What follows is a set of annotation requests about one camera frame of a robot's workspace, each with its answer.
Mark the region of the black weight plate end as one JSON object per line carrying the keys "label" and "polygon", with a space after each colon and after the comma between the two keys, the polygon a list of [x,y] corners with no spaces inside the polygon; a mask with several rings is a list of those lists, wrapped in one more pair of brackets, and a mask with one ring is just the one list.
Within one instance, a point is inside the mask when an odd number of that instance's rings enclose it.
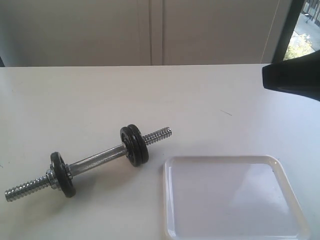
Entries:
{"label": "black weight plate end", "polygon": [[59,188],[62,190],[66,198],[72,198],[76,195],[76,189],[73,186],[72,180],[69,178],[67,167],[60,153],[53,152],[50,155],[50,160]]}
{"label": "black weight plate end", "polygon": [[132,154],[132,150],[133,150],[133,138],[131,136],[131,131],[128,128],[128,126],[124,126],[120,129],[120,139],[122,141],[122,143],[125,145],[126,150],[127,150],[127,158],[129,159],[130,162],[130,158],[133,156]]}

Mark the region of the black weight plate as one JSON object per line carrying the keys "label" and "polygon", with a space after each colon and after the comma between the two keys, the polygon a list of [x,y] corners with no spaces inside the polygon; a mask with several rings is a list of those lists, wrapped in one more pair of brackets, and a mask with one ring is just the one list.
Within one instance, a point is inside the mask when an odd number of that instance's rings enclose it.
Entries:
{"label": "black weight plate", "polygon": [[133,150],[130,162],[134,167],[139,167],[149,160],[147,144],[143,140],[143,136],[136,125],[129,124],[127,127],[130,129],[131,137],[133,138]]}

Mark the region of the black weight plate left end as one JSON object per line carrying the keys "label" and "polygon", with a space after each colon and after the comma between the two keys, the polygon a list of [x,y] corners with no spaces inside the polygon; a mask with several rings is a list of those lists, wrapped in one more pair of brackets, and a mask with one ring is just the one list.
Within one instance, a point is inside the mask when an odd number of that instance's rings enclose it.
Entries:
{"label": "black weight plate left end", "polygon": [[60,153],[53,152],[50,155],[50,160],[59,188],[62,190],[66,198],[72,198],[76,195],[76,189],[73,186],[72,180],[69,178],[67,167]]}

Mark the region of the chrome threaded dumbbell bar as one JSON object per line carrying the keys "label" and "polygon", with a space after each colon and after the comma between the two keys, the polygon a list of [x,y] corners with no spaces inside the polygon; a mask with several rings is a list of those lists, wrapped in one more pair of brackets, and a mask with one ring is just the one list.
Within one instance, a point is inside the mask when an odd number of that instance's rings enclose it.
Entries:
{"label": "chrome threaded dumbbell bar", "polygon": [[[164,127],[154,132],[146,135],[142,135],[143,140],[148,148],[149,145],[162,141],[169,138],[172,135],[172,130],[170,127]],[[72,180],[75,176],[83,174],[89,170],[97,168],[103,164],[116,160],[120,157],[125,156],[127,158],[127,149],[124,143],[82,159],[80,161],[74,162],[72,164],[66,164],[69,178]],[[50,165],[48,170],[53,170],[53,166],[50,160]],[[24,182],[15,187],[9,188],[5,191],[5,199],[7,202],[13,202],[25,196],[31,195],[44,188],[51,187],[47,179],[46,173],[43,176],[37,177],[33,180]]]}

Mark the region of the chrome collar nut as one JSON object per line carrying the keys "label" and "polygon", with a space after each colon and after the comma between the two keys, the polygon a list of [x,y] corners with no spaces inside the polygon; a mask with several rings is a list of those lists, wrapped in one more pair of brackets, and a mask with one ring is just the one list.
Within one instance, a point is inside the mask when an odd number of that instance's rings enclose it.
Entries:
{"label": "chrome collar nut", "polygon": [[46,171],[46,176],[47,176],[47,179],[48,179],[50,187],[53,190],[58,189],[59,188],[59,183],[58,183],[58,180],[56,178],[55,172],[52,169],[48,169]]}

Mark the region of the white plastic tray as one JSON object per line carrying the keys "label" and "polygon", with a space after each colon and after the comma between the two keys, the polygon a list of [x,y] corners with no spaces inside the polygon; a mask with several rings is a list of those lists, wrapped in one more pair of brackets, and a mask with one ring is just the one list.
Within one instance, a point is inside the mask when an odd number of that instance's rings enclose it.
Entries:
{"label": "white plastic tray", "polygon": [[163,165],[169,240],[309,240],[281,163],[269,155],[174,156]]}

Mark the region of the black weight plate right end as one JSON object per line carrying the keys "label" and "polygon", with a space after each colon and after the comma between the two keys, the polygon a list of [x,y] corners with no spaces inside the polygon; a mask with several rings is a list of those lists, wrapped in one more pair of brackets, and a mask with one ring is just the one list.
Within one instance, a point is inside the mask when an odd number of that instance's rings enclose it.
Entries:
{"label": "black weight plate right end", "polygon": [[129,159],[130,162],[130,158],[133,156],[132,154],[132,150],[133,150],[133,138],[131,136],[131,131],[128,128],[128,126],[124,126],[120,129],[120,139],[122,141],[122,143],[125,145],[126,150],[127,150],[127,158]]}

